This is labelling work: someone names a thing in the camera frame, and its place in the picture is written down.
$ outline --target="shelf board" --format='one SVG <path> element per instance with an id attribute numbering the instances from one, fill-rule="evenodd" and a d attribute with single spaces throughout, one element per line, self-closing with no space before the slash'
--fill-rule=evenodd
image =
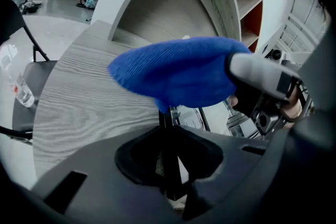
<path id="1" fill-rule="evenodd" d="M 262 0 L 237 0 L 239 17 L 243 19 Z"/>
<path id="2" fill-rule="evenodd" d="M 241 41 L 244 43 L 246 47 L 249 47 L 254 41 L 256 41 L 259 37 L 252 31 L 248 30 L 246 27 L 241 27 Z"/>

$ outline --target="chair seat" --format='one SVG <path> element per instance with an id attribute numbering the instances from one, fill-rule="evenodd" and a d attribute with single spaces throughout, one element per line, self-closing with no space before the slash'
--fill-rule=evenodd
<path id="1" fill-rule="evenodd" d="M 32 132 L 37 103 L 44 85 L 57 61 L 31 62 L 27 65 L 23 77 L 35 97 L 34 105 L 30 108 L 15 99 L 12 127 L 15 131 Z"/>

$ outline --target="plastic water bottle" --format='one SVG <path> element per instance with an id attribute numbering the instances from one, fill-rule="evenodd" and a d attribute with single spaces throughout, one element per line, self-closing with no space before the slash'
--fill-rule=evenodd
<path id="1" fill-rule="evenodd" d="M 1 59 L 0 66 L 16 99 L 22 105 L 30 108 L 34 104 L 35 98 L 21 72 L 14 64 L 12 64 L 11 58 L 8 55 L 5 55 Z"/>

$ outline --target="blue knit fabric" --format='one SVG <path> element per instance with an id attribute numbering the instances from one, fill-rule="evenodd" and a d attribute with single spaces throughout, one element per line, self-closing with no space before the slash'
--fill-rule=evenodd
<path id="1" fill-rule="evenodd" d="M 236 90 L 224 71 L 225 57 L 249 50 L 224 37 L 171 40 L 129 50 L 109 64 L 111 76 L 124 88 L 155 98 L 159 110 L 184 105 L 217 104 Z"/>

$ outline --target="wooden table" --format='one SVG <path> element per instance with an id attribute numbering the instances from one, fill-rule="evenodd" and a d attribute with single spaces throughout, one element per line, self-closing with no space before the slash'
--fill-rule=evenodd
<path id="1" fill-rule="evenodd" d="M 48 78 L 34 124 L 38 178 L 87 144 L 159 123 L 153 99 L 125 90 L 109 76 L 108 64 L 130 49 L 100 38 L 110 27 L 92 24 Z"/>

